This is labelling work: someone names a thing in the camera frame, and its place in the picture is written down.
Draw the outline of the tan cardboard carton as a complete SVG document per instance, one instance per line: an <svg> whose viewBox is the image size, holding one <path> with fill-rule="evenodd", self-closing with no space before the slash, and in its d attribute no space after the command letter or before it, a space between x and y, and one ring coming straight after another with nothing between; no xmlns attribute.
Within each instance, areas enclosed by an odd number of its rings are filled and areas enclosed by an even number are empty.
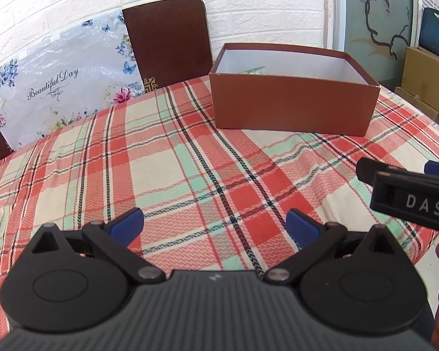
<svg viewBox="0 0 439 351"><path fill-rule="evenodd" d="M406 48L401 86L395 93L439 124L439 56Z"/></svg>

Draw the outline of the brown cardboard storage box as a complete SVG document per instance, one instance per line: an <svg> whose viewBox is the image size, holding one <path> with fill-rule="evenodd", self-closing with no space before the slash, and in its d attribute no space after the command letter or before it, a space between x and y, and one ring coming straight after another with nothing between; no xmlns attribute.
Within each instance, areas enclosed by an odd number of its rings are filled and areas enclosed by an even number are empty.
<svg viewBox="0 0 439 351"><path fill-rule="evenodd" d="M364 136L381 90L347 53L290 44L225 44L209 79L221 129Z"/></svg>

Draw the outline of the green snack packet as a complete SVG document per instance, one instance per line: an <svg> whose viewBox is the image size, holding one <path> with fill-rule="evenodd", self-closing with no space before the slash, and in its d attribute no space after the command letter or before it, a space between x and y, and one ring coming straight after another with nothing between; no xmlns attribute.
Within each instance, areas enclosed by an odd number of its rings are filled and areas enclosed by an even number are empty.
<svg viewBox="0 0 439 351"><path fill-rule="evenodd" d="M249 70L244 70L240 72L241 75L265 75L266 74L266 68L265 66L261 67L254 67Z"/></svg>

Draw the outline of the red plaid bed blanket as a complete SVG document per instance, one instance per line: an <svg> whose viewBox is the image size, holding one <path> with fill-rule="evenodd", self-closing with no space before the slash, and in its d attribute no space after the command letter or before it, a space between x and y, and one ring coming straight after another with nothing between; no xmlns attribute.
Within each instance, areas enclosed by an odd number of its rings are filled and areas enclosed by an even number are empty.
<svg viewBox="0 0 439 351"><path fill-rule="evenodd" d="M292 208L350 230L383 223L419 261L435 232L370 209L362 157L420 172L439 162L439 125L387 90L363 137L220 130L205 77L125 101L0 161L0 288L42 223L76 230L134 207L145 225L131 249L166 271L262 273L296 250Z"/></svg>

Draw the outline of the floral plastic bedding bag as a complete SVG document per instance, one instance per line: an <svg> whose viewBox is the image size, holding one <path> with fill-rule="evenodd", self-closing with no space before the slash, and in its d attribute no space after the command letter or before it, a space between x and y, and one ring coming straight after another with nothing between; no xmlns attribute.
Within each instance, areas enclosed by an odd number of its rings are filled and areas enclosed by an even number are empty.
<svg viewBox="0 0 439 351"><path fill-rule="evenodd" d="M18 150L144 92L124 15L109 10L0 65L0 133Z"/></svg>

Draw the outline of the light blue painted door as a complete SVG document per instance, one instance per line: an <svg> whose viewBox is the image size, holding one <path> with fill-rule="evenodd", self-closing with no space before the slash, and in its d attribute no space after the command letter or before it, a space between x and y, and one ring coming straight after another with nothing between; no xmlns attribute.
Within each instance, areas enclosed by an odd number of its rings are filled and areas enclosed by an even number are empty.
<svg viewBox="0 0 439 351"><path fill-rule="evenodd" d="M400 86L413 0L347 0L345 51L382 86Z"/></svg>

